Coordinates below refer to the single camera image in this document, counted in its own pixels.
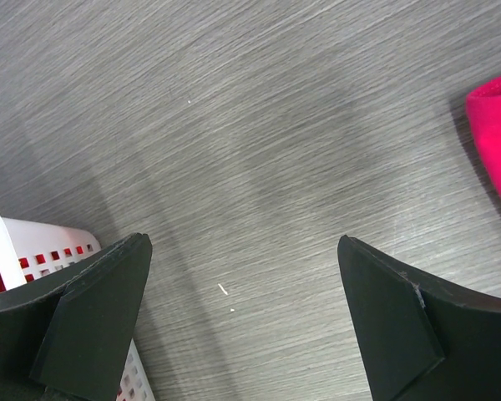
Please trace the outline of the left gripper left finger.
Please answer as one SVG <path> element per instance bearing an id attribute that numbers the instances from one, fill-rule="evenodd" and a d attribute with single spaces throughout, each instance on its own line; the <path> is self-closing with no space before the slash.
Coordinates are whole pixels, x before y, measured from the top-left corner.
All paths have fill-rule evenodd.
<path id="1" fill-rule="evenodd" d="M 0 293 L 0 400 L 151 400 L 133 344 L 152 244 L 135 233 Z"/>

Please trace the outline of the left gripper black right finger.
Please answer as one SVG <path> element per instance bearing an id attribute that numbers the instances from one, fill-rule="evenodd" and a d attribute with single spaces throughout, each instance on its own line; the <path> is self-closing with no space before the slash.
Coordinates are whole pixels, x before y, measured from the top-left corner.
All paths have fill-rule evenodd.
<path id="1" fill-rule="evenodd" d="M 354 237 L 337 256 L 373 399 L 501 400 L 501 298 Z"/>

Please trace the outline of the pink t shirt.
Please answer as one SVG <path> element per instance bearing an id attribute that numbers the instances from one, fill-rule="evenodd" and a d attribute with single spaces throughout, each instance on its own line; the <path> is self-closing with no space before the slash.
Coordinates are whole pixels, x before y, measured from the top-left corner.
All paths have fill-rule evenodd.
<path id="1" fill-rule="evenodd" d="M 465 108 L 480 160 L 501 199 L 501 76 L 470 92 Z"/>

